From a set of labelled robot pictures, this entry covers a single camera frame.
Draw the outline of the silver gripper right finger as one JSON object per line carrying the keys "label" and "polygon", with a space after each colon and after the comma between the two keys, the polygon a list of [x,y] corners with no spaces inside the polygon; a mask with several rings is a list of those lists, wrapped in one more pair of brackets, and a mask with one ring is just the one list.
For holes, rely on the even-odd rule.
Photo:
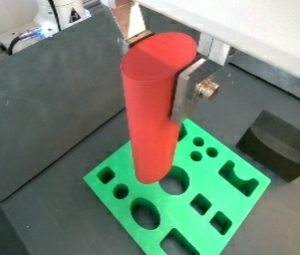
{"label": "silver gripper right finger", "polygon": [[171,119],[177,124],[189,117],[200,99],[212,100],[216,97],[220,85],[212,79],[235,54],[234,47],[209,35],[200,34],[196,58],[176,79]]}

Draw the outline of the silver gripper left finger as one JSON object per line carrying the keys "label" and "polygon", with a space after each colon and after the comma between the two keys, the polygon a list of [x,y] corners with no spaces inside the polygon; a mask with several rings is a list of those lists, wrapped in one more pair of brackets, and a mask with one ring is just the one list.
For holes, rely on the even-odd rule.
{"label": "silver gripper left finger", "polygon": [[147,27],[139,2],[117,2],[112,14],[121,31],[120,44],[125,54],[132,46],[153,35],[153,32]]}

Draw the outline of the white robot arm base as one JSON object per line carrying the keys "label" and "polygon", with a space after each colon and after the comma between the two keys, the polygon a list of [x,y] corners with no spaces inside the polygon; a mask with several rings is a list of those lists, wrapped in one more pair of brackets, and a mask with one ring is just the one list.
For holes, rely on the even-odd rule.
{"label": "white robot arm base", "polygon": [[92,17],[84,0],[37,0],[37,3],[34,20],[0,35],[9,56]]}

